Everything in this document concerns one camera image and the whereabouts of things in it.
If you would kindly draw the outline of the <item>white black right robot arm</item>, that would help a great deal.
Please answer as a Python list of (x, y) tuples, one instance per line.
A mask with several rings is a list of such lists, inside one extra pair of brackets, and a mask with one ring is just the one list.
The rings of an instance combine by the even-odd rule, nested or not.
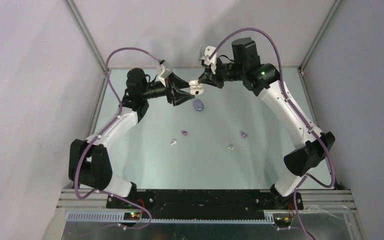
[(283, 158), (286, 169), (272, 186), (270, 201), (275, 208), (284, 209), (307, 173), (327, 158), (326, 151), (336, 139), (332, 132), (323, 132), (302, 112), (286, 84), (281, 82), (280, 71), (271, 63), (261, 63), (254, 40), (239, 38), (231, 47), (233, 59), (227, 63), (217, 56), (214, 46), (201, 48), (199, 59), (205, 70), (198, 83), (221, 89), (225, 82), (241, 81), (283, 124), (295, 149)]

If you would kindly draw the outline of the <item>white earbud charging case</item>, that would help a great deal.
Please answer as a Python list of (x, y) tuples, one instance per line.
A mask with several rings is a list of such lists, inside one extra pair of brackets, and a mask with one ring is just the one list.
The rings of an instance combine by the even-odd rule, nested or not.
[(204, 93), (204, 85), (199, 83), (198, 80), (191, 80), (189, 83), (189, 93), (191, 95), (197, 96)]

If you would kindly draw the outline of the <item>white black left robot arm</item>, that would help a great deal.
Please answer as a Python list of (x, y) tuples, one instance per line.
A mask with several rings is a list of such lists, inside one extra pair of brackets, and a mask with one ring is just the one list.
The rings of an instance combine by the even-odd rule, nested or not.
[(126, 89), (114, 116), (96, 133), (86, 139), (75, 139), (70, 145), (68, 177), (76, 186), (119, 196), (125, 208), (133, 208), (138, 194), (134, 184), (113, 173), (109, 148), (138, 124), (149, 108), (149, 99), (165, 97), (169, 104), (178, 106), (194, 99), (204, 91), (197, 80), (189, 82), (179, 78), (169, 69), (160, 69), (154, 79), (141, 68), (128, 71)]

